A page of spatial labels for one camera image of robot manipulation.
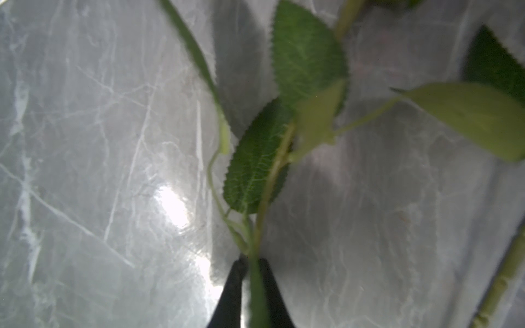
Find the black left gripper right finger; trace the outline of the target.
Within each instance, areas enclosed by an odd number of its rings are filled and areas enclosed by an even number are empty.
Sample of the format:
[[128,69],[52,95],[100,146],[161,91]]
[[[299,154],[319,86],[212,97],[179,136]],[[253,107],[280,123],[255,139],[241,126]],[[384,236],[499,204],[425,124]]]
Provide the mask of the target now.
[[258,263],[265,287],[270,327],[295,328],[268,260],[261,258]]

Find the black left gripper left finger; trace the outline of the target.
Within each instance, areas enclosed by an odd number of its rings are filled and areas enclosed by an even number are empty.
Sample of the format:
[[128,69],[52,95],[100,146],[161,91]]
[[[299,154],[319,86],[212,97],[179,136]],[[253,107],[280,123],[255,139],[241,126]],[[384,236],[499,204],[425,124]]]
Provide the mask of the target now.
[[247,270],[246,256],[233,262],[208,328],[240,328],[242,285]]

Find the red rose stem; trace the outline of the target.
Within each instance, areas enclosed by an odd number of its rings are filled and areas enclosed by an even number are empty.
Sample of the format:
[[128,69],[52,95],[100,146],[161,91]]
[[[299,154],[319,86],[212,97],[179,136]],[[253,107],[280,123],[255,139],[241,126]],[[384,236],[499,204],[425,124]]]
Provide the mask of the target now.
[[215,102],[220,138],[215,156],[231,155],[223,191],[213,190],[212,197],[240,256],[247,258],[250,327],[271,324],[258,263],[267,210],[282,190],[290,165],[318,146],[333,144],[339,135],[397,103],[411,101],[499,159],[524,160],[524,66],[486,25],[470,43],[461,81],[397,88],[395,96],[374,112],[333,128],[350,86],[343,39],[365,2],[344,2],[330,27],[294,1],[279,1],[271,30],[278,97],[262,108],[231,148],[231,130],[202,49],[172,2],[161,1],[160,6]]
[[514,279],[523,262],[524,221],[519,225],[511,239],[511,243],[470,321],[469,328],[489,327],[492,316],[499,307],[500,300],[507,292],[511,280]]

